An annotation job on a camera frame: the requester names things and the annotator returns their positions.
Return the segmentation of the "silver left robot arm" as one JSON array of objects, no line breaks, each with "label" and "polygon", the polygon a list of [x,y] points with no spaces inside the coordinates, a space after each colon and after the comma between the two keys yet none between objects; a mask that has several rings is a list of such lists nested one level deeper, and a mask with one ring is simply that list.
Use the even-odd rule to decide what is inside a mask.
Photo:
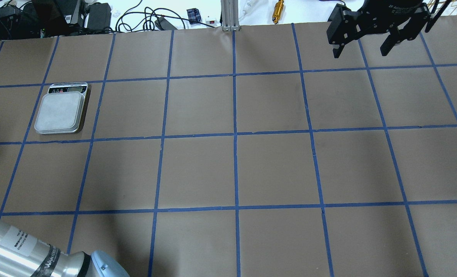
[{"label": "silver left robot arm", "polygon": [[[96,35],[0,43],[0,276],[329,276],[301,75],[338,63],[285,43],[291,70],[174,75]],[[156,78],[118,79],[125,46]]]}]

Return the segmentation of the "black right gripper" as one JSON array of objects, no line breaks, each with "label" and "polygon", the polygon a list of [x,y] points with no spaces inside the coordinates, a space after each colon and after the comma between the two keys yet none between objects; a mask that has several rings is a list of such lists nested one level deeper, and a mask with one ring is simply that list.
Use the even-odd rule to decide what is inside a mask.
[{"label": "black right gripper", "polygon": [[402,41],[415,39],[431,17],[421,0],[366,0],[357,11],[338,3],[329,16],[326,35],[333,57],[339,58],[349,42],[387,33],[380,47],[385,57]]}]

